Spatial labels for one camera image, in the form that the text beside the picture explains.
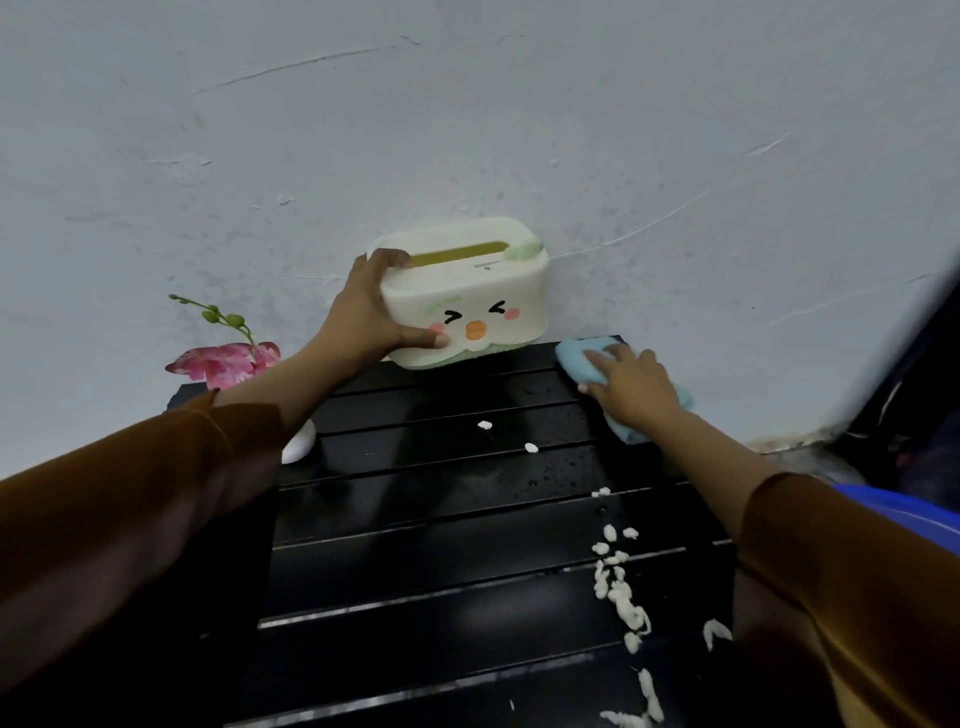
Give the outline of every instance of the flower stem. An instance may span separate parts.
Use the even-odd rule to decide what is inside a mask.
[[[220,324],[221,326],[225,326],[225,327],[227,327],[227,328],[234,328],[234,329],[236,329],[237,331],[239,331],[240,333],[242,333],[242,334],[244,335],[244,338],[247,339],[247,341],[250,342],[250,345],[251,345],[252,347],[255,347],[255,346],[256,346],[256,342],[253,341],[253,334],[252,334],[252,332],[250,331],[250,327],[248,327],[248,326],[246,326],[246,325],[244,325],[244,326],[242,326],[242,327],[234,327],[234,326],[231,326],[230,324],[227,323],[227,317],[224,316],[224,314],[221,313],[221,312],[220,312],[220,309],[217,308],[216,306],[213,306],[213,307],[211,308],[211,307],[208,306],[208,305],[205,305],[205,304],[203,304],[203,303],[198,303],[198,302],[192,301],[192,300],[190,300],[190,299],[186,299],[186,298],[184,298],[183,296],[174,296],[174,294],[170,294],[170,298],[172,298],[174,301],[178,301],[178,302],[180,302],[180,303],[192,303],[193,305],[199,306],[199,307],[202,308],[204,311],[211,311],[211,312],[217,314],[217,317],[220,319],[220,320],[217,322],[218,324]]]

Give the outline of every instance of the tissue box slot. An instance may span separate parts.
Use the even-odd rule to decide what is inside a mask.
[[[411,258],[414,261],[413,267],[421,268],[424,265],[448,263],[451,260],[464,260],[465,258],[479,257],[480,255],[503,253],[509,247],[510,246],[504,242],[477,243],[476,245],[465,245],[463,248],[447,248],[444,251],[411,255]]]

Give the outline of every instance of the brown sleeve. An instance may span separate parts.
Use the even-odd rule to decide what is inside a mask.
[[[886,725],[960,725],[956,556],[783,473],[747,506],[740,568],[806,612],[834,681]]]
[[[0,692],[275,482],[278,408],[213,407],[215,394],[0,481]]]

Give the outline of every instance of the hand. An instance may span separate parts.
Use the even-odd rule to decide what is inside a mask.
[[[606,351],[616,359],[611,360],[600,352],[584,354],[607,378],[607,386],[581,384],[579,389],[600,402],[607,414],[622,425],[651,436],[659,423],[684,412],[677,391],[656,354],[648,349],[634,356],[626,344],[613,344]]]
[[[353,261],[344,290],[334,300],[315,339],[326,355],[342,357],[347,376],[358,374],[394,349],[442,349],[450,342],[444,334],[401,326],[390,317],[380,283],[388,268],[409,265],[408,254],[386,248],[374,251],[370,260],[360,255]]]

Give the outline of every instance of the blue sponge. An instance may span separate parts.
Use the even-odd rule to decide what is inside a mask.
[[[584,352],[600,352],[607,358],[613,359],[613,355],[603,351],[603,349],[610,344],[619,343],[621,342],[612,336],[598,336],[595,339],[564,339],[557,345],[557,361],[560,362],[560,366],[564,368],[564,371],[571,379],[577,382],[577,384],[589,384],[591,382],[606,384],[607,378],[600,374],[596,367],[589,363],[584,356]],[[684,409],[692,407],[693,397],[690,396],[690,393],[683,387],[674,386],[677,389],[677,397],[680,398],[681,407]],[[627,445],[639,445],[640,443],[650,442],[635,429],[621,425],[606,412],[604,413],[604,417],[610,429],[613,430],[613,434]]]

